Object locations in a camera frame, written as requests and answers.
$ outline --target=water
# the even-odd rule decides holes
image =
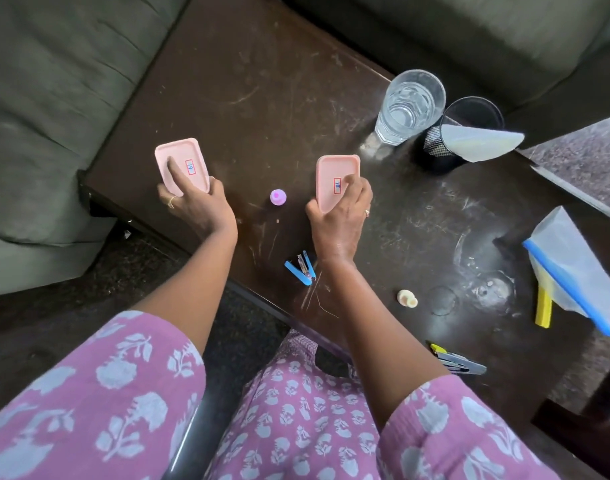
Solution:
[[[402,82],[383,101],[376,122],[376,135],[388,144],[401,144],[431,125],[436,104],[419,82]]]

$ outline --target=speckled floor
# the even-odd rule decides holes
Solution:
[[[610,205],[610,120],[526,154]],[[124,239],[124,229],[117,226],[97,263],[81,278],[0,296],[0,408],[112,315],[138,301],[185,262],[184,256],[139,233]],[[205,407],[166,478],[202,477],[240,390],[274,354],[287,330],[245,299],[225,292],[205,351],[210,371]],[[346,373],[344,364],[321,349],[316,361],[327,372]],[[596,334],[551,398],[580,410],[609,368],[610,339]],[[562,478],[601,478],[536,428],[523,439]]]

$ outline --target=sofa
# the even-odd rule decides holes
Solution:
[[[110,217],[78,197],[187,0],[0,0],[0,294],[77,277]],[[610,117],[610,0],[283,0],[448,101],[498,104],[525,146]]]

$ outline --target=glass of water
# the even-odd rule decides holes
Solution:
[[[376,135],[398,145],[433,125],[445,109],[445,88],[434,74],[414,69],[398,74],[389,84]]]

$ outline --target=pink kurta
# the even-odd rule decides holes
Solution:
[[[413,391],[379,436],[360,382],[320,371],[315,352],[290,332],[247,385],[207,479],[557,478],[456,376]],[[0,412],[0,480],[157,480],[204,391],[181,331],[123,312]]]

